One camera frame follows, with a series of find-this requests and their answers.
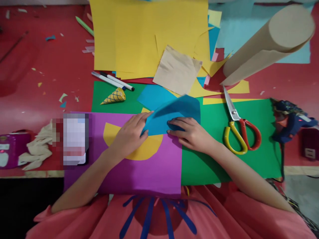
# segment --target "scissors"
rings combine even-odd
[[[225,134],[224,134],[224,140],[225,140],[225,144],[226,144],[227,148],[230,151],[232,151],[234,154],[239,154],[239,155],[246,154],[248,150],[258,149],[260,144],[262,143],[262,135],[261,135],[259,129],[256,126],[254,126],[252,123],[250,123],[248,120],[242,119],[239,117],[237,110],[236,110],[236,108],[232,102],[232,99],[230,98],[225,86],[223,86],[223,88],[224,88],[224,94],[225,94],[225,99],[226,99],[226,103],[228,106],[229,114],[232,118],[232,120],[229,122],[229,127],[226,127]],[[240,133],[238,132],[238,130],[235,127],[235,121],[239,121],[239,123],[240,123],[242,136],[240,135]],[[250,147],[249,143],[248,143],[246,125],[248,125],[250,128],[252,128],[253,131],[255,132],[255,143],[254,143],[253,147]],[[239,140],[239,142],[242,146],[241,151],[236,151],[230,146],[230,144],[229,144],[229,131],[230,131],[230,129],[232,129],[233,133],[236,135],[237,139]]]

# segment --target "cloth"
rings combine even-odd
[[[153,82],[179,95],[190,92],[203,62],[167,45]]]
[[[30,162],[22,170],[40,167],[42,162],[52,155],[48,144],[52,145],[52,120],[41,129],[35,140],[27,144],[30,153],[23,153],[19,156],[19,162]]]
[[[214,186],[182,187],[182,199],[96,196],[90,205],[37,215],[26,236],[37,238],[218,238],[315,239],[296,213],[255,201],[241,192],[225,200]]]

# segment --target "paper cone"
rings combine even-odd
[[[315,23],[301,5],[277,12],[231,58],[221,85],[230,86],[301,49],[313,36]]]
[[[126,100],[123,89],[117,88],[112,94],[110,94],[100,105],[106,105],[113,102]]]

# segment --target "white marker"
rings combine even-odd
[[[105,81],[107,83],[110,83],[111,85],[114,85],[117,88],[122,88],[123,90],[126,89],[125,86],[123,86],[123,85],[121,85],[121,84],[119,84],[119,83],[117,83],[117,82],[115,82],[115,81],[113,81],[113,80],[111,80],[111,79],[109,79],[109,78],[107,78],[105,76],[102,76],[99,73],[96,73],[95,71],[92,71],[92,75],[96,76],[97,78],[100,78],[101,80],[103,80],[103,81]]]
[[[117,79],[117,78],[115,78],[115,77],[113,77],[111,75],[108,75],[108,74],[104,73],[103,71],[100,71],[100,73],[101,73],[101,75],[106,76],[107,78],[109,78],[111,80],[114,80],[115,82],[117,82],[117,83],[119,83],[121,85],[124,85],[130,91],[134,91],[135,90],[134,87],[130,86],[129,84],[126,84],[125,82],[123,82],[123,81],[121,81],[121,80],[119,80],[119,79]]]

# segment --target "child's right hand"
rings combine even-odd
[[[168,121],[169,124],[177,125],[185,131],[168,130],[167,133],[177,136],[179,142],[185,147],[205,154],[211,154],[218,146],[218,142],[193,118],[177,117]]]

